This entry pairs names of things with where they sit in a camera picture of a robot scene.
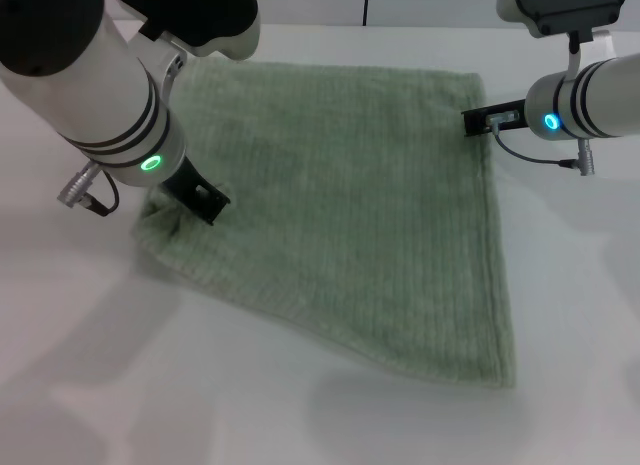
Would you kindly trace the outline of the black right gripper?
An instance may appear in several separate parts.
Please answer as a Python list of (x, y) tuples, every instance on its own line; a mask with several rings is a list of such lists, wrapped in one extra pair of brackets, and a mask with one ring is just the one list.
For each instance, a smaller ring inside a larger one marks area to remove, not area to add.
[(517, 100), (480, 109), (466, 110), (461, 113), (466, 137), (489, 134), (498, 130), (526, 129), (525, 100)]

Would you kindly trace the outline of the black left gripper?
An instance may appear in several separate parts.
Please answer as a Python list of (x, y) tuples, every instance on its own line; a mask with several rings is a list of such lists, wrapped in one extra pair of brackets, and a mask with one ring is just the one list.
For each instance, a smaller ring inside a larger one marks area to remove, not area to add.
[(161, 184), (161, 188), (208, 225), (212, 225), (222, 210), (231, 203), (225, 193), (200, 175), (188, 157)]

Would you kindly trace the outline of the green ribbed towel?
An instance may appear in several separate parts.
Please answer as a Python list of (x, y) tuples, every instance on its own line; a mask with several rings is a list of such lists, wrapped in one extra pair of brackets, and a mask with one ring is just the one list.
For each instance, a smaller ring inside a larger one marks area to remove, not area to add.
[(230, 199), (207, 225), (160, 190), (140, 246), (214, 298), (390, 370), (497, 388), (515, 346), (474, 73), (203, 59), (171, 107)]

